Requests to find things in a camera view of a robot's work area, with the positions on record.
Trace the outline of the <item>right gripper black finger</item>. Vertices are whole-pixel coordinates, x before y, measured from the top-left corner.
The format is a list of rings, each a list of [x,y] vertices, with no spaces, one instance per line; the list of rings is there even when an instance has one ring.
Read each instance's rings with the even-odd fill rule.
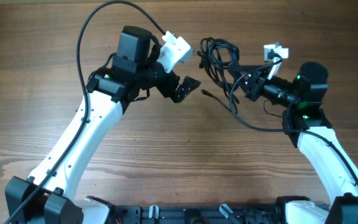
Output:
[[[251,77],[267,77],[272,69],[272,64],[266,65],[231,65],[228,68],[228,72],[239,78],[241,75],[248,74]]]
[[[247,89],[246,81],[249,77],[249,73],[247,73],[247,72],[229,72],[229,74],[234,80],[233,83],[228,84],[229,90],[233,89],[233,86],[238,79],[240,79],[240,81],[236,85],[235,90],[238,88],[241,88],[242,90]]]

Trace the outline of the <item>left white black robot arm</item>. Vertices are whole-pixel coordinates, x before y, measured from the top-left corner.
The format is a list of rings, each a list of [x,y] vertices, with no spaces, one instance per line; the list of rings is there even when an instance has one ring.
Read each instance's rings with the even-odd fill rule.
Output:
[[[89,196],[76,201],[81,177],[107,132],[120,120],[140,91],[156,88],[179,103],[200,83],[173,71],[193,55],[182,37],[125,26],[119,45],[106,63],[83,83],[80,107],[47,157],[26,179],[13,177],[5,196],[9,223],[110,223],[115,206]]]

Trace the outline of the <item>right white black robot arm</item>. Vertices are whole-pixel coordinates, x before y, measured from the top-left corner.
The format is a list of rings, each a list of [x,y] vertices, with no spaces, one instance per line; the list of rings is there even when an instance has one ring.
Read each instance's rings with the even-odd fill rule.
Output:
[[[260,67],[229,66],[235,90],[246,97],[263,96],[282,105],[282,128],[294,147],[309,160],[329,196],[325,210],[300,196],[280,199],[283,223],[358,223],[358,168],[337,140],[321,108],[328,89],[328,71],[319,63],[306,62],[292,82],[271,77],[279,62]]]

